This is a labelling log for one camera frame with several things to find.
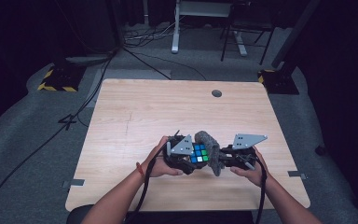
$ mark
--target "cable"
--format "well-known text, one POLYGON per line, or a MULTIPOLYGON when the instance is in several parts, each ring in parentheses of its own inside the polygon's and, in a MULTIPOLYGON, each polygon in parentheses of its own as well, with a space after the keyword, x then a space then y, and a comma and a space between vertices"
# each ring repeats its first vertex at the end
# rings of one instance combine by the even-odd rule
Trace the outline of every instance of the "cable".
POLYGON ((89 125, 83 123, 83 121, 80 119, 80 117, 79 117, 78 114, 77 114, 77 120, 78 120, 83 126, 85 126, 85 127, 87 127, 87 128, 89 127, 89 125))
POLYGON ((179 65, 182 65, 184 67, 187 67, 187 68, 190 68, 190 69, 193 69, 194 71, 196 71, 198 74, 200 74, 200 76, 203 77, 203 79, 206 81, 206 77, 199 71, 197 70, 196 68, 194 67, 191 67, 191 66, 188 66, 188 65, 185 65, 183 63, 177 63, 177 62, 173 62, 173 61, 170 61, 170 60, 166 60, 166 59, 162 59, 162 58, 159 58, 159 57, 155 57, 155 56, 150 56, 150 55, 147 55, 147 54, 143 54, 143 53, 136 53, 136 52, 133 52, 133 54, 140 54, 140 55, 144 55, 145 57, 149 57, 149 58, 155 58, 155 59, 159 59, 159 60, 162 60, 164 62, 168 62, 168 63, 176 63, 176 64, 179 64, 179 65))
POLYGON ((106 55, 105 58, 95 59, 95 60, 87 60, 87 61, 78 61, 78 62, 73 59, 71 61, 71 58, 69 58, 69 60, 68 60, 68 58, 67 58, 66 61, 74 66, 89 67, 89 66, 100 64, 100 63, 106 63, 109 60, 109 57, 110 57, 110 55, 106 55))
POLYGON ((154 32, 151 34, 146 34, 150 29, 147 29, 146 32, 144 32, 143 35, 136 35, 136 36, 131 36, 129 38, 125 38, 125 44, 124 46, 127 48, 137 48, 137 47, 144 47, 147 44, 149 44, 150 42, 152 42, 153 40, 160 40, 168 35, 173 35, 173 33, 170 34, 164 34, 166 31, 168 31, 170 28, 172 28, 175 25, 175 22, 173 22, 172 24, 170 24, 168 27, 166 28, 162 28, 162 32, 159 32, 159 34, 156 35, 157 33, 157 28, 155 28, 154 32), (133 39, 139 39, 138 44, 131 44, 131 43, 127 43, 128 40, 133 40, 133 39))
POLYGON ((138 205, 136 206, 135 210, 133 211, 132 215, 129 218, 126 218, 125 224, 129 224, 132 222, 132 220, 138 215, 139 210, 141 209, 142 203, 144 203, 144 199, 147 193, 147 189, 149 187, 149 179, 150 175, 152 173, 153 167, 156 163, 156 157, 159 155, 159 153, 162 151, 164 147, 166 147, 167 143, 162 146, 158 152, 153 156, 152 160, 147 164, 146 174, 145 174, 145 183, 144 183, 144 190, 142 191, 141 198, 139 199, 138 205))
POLYGON ((259 224, 261 220, 261 213, 263 212, 263 206, 264 206, 264 200, 266 197, 266 180, 267 180, 267 171, 266 168, 264 168, 263 162, 261 162, 259 159, 256 159, 258 164, 260 164, 261 167, 261 195, 260 195, 260 205, 258 205, 258 212, 257 212, 257 219, 255 221, 255 224, 259 224))
POLYGON ((69 27, 71 28, 72 32, 74 33, 75 37, 77 38, 77 40, 83 45, 83 47, 85 47, 86 49, 89 49, 90 51, 94 52, 94 53, 111 53, 108 51, 98 51, 96 50, 97 48, 91 48, 89 47, 86 43, 84 43, 84 41, 80 38, 80 36, 77 34, 74 26, 71 24, 71 22, 69 22, 68 17, 66 16, 65 12, 63 11, 60 3, 58 3, 57 0, 54 0, 55 4, 57 5, 57 7, 59 8, 61 14, 65 17, 66 22, 68 23, 69 27))
POLYGON ((123 48, 125 51, 127 51, 130 55, 132 55, 133 57, 135 57, 136 59, 138 59, 139 61, 141 61, 142 63, 146 64, 148 67, 152 68, 153 70, 155 70, 156 72, 162 74, 164 77, 166 77, 168 80, 172 80, 170 77, 168 77, 167 75, 163 74, 162 72, 160 72, 157 68, 153 67, 152 65, 146 63, 144 60, 140 59, 138 56, 136 56, 134 53, 132 53, 131 51, 127 50, 126 48, 123 48))
POLYGON ((103 77, 104 77, 104 73, 106 72, 106 68, 107 66, 110 64, 110 62, 112 61, 112 59, 114 58, 114 56, 116 55, 118 49, 114 49, 112 55, 109 58, 109 61, 107 63, 105 63, 105 67, 103 70, 103 73, 101 75, 101 79, 98 82, 97 87, 95 88, 93 94, 83 103, 83 105, 77 110, 77 112, 70 117, 70 119, 61 126, 61 128, 54 133, 46 142, 44 142, 40 147, 38 147, 36 150, 34 150, 28 157, 26 157, 22 162, 20 162, 6 177, 5 179, 0 183, 0 189, 5 185, 5 183, 8 181, 8 179, 13 176, 13 174, 19 170, 24 163, 26 163, 30 158, 33 157, 34 154, 36 154, 40 149, 42 149, 45 145, 47 145, 55 136, 57 136, 57 134, 59 134, 75 117, 77 117, 77 115, 89 104, 89 102, 91 101, 91 99, 94 97, 94 95, 96 94, 97 90, 100 88, 103 77))

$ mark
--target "table leg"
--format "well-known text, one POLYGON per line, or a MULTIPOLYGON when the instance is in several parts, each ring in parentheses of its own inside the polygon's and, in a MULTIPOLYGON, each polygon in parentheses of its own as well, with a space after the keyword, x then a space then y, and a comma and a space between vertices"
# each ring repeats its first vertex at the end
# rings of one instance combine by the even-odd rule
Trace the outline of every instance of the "table leg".
POLYGON ((172 40, 172 53, 177 53, 179 51, 179 14, 180 14, 180 0, 176 0, 176 9, 175 9, 175 29, 173 32, 172 40))
POLYGON ((234 33, 235 41, 237 42, 238 49, 240 50, 241 56, 243 57, 247 56, 248 52, 246 51, 246 48, 243 45, 243 41, 241 37, 242 32, 233 31, 233 33, 234 33))

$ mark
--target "person's right hand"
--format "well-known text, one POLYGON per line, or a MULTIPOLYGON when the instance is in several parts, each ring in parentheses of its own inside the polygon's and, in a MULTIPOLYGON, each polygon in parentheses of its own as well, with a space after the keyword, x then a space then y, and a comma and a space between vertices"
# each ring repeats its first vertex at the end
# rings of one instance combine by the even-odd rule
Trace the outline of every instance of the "person's right hand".
MULTIPOLYGON (((263 156, 258 152, 257 148, 255 148, 255 154, 257 155, 258 159, 260 159, 261 163, 263 163, 264 168, 267 172, 267 178, 270 177, 269 169, 267 168, 266 163, 264 162, 263 156)), ((249 179, 252 183, 257 185, 258 187, 261 186, 261 166, 258 164, 258 162, 255 163, 255 170, 243 170, 236 166, 231 166, 229 169, 232 173, 240 176, 245 176, 249 179)))
MULTIPOLYGON (((155 146, 152 151, 147 156, 146 160, 142 163, 142 169, 144 170, 144 174, 146 173, 147 165, 150 163, 150 161, 153 159, 153 157, 156 155, 156 153, 166 144, 168 141, 167 136, 162 136, 161 140, 159 140, 159 143, 157 146, 155 146)), ((159 177, 162 175, 182 175, 183 171, 178 169, 173 169, 169 167, 163 157, 156 157, 156 163, 153 166, 152 173, 150 174, 150 177, 159 177)))

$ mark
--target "gray carpet floor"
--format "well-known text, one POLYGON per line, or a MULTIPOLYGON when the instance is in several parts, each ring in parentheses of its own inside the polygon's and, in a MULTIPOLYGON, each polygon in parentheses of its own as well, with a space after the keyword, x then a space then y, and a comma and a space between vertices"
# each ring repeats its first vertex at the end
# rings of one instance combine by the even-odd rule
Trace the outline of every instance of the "gray carpet floor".
MULTIPOLYGON (((276 31, 263 65, 258 64, 263 49, 249 47, 249 55, 241 57, 234 45, 227 47, 225 60, 220 62, 223 47, 220 30, 208 27, 184 30, 178 54, 171 54, 171 35, 129 50, 192 67, 138 55, 157 69, 170 71, 172 79, 203 80, 200 72, 211 81, 256 82, 257 71, 271 68, 270 63, 289 34, 289 29, 276 31)), ((243 38, 246 41, 253 36, 243 34, 243 38)), ((0 118, 0 183, 61 128, 59 119, 75 114, 101 68, 95 65, 86 70, 79 92, 38 91, 37 86, 49 67, 47 64, 29 79, 28 95, 0 118)), ((151 70, 124 50, 109 64, 108 73, 118 69, 151 70)), ((270 95, 269 99, 297 168, 308 177, 303 182, 310 196, 310 211, 324 223, 358 223, 358 209, 351 202, 348 182, 328 155, 320 157, 314 152, 323 143, 318 120, 301 71, 297 69, 293 78, 299 95, 270 95)), ((87 107, 79 117, 87 124, 92 112, 93 107, 87 107)), ((80 122, 72 124, 6 182, 0 189, 0 223, 65 223, 69 212, 64 207, 67 189, 62 188, 62 182, 71 180, 74 175, 87 130, 80 122)), ((280 220, 274 210, 265 210, 262 223, 280 223, 280 220)))

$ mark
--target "yellow and black caution tape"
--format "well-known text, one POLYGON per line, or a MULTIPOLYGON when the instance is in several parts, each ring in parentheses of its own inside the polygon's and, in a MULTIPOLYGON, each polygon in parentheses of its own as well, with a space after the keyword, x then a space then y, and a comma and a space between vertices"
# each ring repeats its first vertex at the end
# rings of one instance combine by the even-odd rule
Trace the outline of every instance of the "yellow and black caution tape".
POLYGON ((82 67, 73 68, 66 75, 50 67, 42 82, 38 86, 39 91, 78 91, 78 85, 86 69, 82 67))
POLYGON ((276 72, 276 71, 275 71, 275 70, 268 70, 268 69, 258 71, 258 72, 257 72, 258 82, 260 82, 261 84, 264 85, 263 74, 266 74, 266 73, 274 73, 274 72, 276 72))

